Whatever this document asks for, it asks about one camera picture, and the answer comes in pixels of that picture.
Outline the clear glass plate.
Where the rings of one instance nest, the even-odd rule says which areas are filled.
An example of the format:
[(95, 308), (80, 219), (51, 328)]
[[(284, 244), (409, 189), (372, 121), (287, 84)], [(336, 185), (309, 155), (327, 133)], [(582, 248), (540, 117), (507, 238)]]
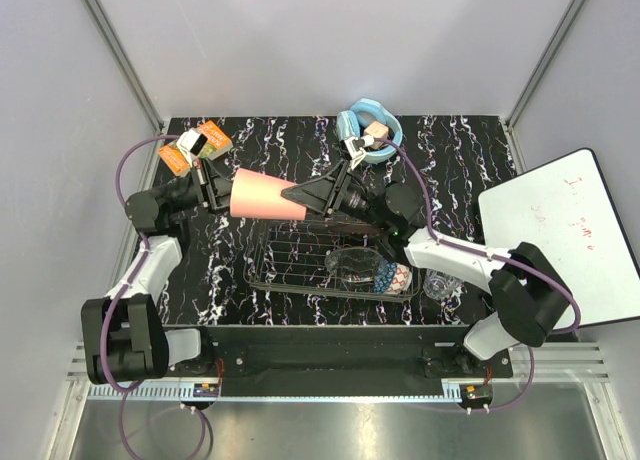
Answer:
[(328, 253), (324, 265), (333, 278), (347, 285), (373, 284), (382, 259), (381, 254), (368, 247), (345, 247)]

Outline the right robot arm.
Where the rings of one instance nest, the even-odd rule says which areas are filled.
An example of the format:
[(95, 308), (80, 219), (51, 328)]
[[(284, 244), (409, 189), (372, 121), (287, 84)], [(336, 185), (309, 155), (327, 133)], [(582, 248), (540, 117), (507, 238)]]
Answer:
[(470, 327), (454, 364), (466, 376), (486, 369), (498, 352), (523, 344), (539, 347), (576, 302), (542, 251), (527, 242), (512, 249), (487, 246), (435, 232), (422, 214), (425, 200), (410, 186), (392, 182), (367, 192), (346, 163), (282, 190), (283, 199), (325, 217), (344, 213), (381, 230), (381, 252), (390, 260), (435, 270), (489, 295), (493, 312)]

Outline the blue triangle patterned bowl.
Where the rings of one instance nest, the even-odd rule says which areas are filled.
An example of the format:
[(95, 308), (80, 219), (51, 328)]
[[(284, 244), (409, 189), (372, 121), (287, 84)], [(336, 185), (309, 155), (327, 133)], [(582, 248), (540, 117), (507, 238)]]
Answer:
[(373, 292), (375, 294), (385, 294), (390, 288), (392, 281), (396, 277), (398, 264), (386, 259), (382, 259), (375, 271)]

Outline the grey wire dish rack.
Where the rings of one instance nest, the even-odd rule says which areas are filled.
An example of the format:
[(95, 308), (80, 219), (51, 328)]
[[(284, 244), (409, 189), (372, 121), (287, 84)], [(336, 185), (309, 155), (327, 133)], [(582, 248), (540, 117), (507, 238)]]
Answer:
[(368, 247), (382, 255), (381, 235), (334, 234), (321, 231), (322, 222), (330, 221), (257, 222), (245, 251), (247, 283), (263, 291), (400, 303), (419, 293), (422, 275), (414, 267), (409, 267), (411, 285), (399, 295), (375, 294), (373, 284), (347, 285), (333, 278), (324, 265), (328, 253)]

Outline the clear glass mug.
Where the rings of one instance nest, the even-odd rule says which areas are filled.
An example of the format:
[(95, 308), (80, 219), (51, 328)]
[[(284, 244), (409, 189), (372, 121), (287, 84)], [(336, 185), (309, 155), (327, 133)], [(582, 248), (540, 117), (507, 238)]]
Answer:
[(423, 290), (433, 300), (443, 301), (450, 298), (461, 285), (462, 280), (458, 277), (436, 270), (425, 271)]

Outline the orange patterned white bowl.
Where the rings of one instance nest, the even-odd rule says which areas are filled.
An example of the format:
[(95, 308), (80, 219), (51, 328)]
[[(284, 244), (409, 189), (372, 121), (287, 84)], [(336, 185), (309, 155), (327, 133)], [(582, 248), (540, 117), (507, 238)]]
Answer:
[(389, 295), (399, 295), (409, 288), (411, 281), (411, 269), (405, 265), (397, 264), (394, 277), (392, 278), (386, 293)]

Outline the orange paperback book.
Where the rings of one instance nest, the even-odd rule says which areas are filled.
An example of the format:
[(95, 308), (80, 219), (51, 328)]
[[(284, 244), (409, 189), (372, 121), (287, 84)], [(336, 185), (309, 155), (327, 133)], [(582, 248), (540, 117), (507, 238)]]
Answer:
[(233, 142), (213, 121), (207, 121), (195, 128), (203, 133), (208, 141), (202, 149), (200, 156), (196, 158), (192, 166), (189, 166), (184, 156), (176, 147), (176, 140), (171, 140), (167, 145), (160, 147), (157, 151), (162, 162), (169, 168), (176, 177), (186, 176), (192, 167), (203, 160), (214, 160), (233, 148)]

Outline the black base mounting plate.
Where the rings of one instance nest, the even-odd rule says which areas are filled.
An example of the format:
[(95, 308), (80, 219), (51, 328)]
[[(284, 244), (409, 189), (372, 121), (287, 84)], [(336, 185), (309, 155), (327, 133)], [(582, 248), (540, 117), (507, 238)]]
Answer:
[(462, 350), (459, 326), (202, 327), (201, 357), (173, 377), (222, 375), (222, 397), (259, 399), (439, 396), (443, 380), (509, 379), (501, 350), (487, 362)]

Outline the beige wooden cube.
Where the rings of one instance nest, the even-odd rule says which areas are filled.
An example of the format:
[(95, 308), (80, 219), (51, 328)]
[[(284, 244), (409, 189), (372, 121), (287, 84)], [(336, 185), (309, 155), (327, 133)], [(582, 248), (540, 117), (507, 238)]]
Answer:
[(389, 136), (389, 127), (379, 121), (374, 121), (365, 128), (365, 134), (376, 140), (387, 139)]

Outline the white whiteboard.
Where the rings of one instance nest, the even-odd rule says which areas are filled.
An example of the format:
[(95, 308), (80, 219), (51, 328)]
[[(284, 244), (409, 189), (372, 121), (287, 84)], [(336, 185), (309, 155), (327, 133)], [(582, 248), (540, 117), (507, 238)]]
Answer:
[(536, 245), (568, 285), (584, 326), (639, 316), (639, 264), (595, 153), (582, 148), (478, 197), (491, 247)]

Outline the pink plastic cup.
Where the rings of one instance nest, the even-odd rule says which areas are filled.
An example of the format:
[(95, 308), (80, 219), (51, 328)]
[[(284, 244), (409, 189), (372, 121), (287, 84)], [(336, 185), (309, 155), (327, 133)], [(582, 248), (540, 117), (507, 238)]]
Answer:
[(307, 209), (282, 196), (295, 183), (239, 168), (232, 182), (230, 215), (235, 218), (304, 220)]

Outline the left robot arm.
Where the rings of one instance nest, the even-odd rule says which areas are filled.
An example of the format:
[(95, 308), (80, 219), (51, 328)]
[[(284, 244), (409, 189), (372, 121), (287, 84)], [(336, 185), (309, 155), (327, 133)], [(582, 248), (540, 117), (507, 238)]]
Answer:
[(209, 160), (166, 184), (130, 195), (123, 203), (140, 237), (124, 276), (101, 298), (81, 308), (86, 370), (97, 385), (124, 389), (159, 379), (181, 363), (196, 376), (215, 366), (216, 352), (197, 328), (166, 330), (157, 303), (171, 273), (189, 247), (185, 211), (202, 207), (213, 214), (230, 206), (232, 183)]

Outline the red floral plate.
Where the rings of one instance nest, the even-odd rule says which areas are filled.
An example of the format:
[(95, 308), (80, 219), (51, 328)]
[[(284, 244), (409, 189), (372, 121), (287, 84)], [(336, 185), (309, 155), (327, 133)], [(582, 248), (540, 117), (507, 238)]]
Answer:
[(343, 235), (379, 236), (384, 233), (384, 229), (381, 227), (351, 221), (322, 222), (320, 230)]

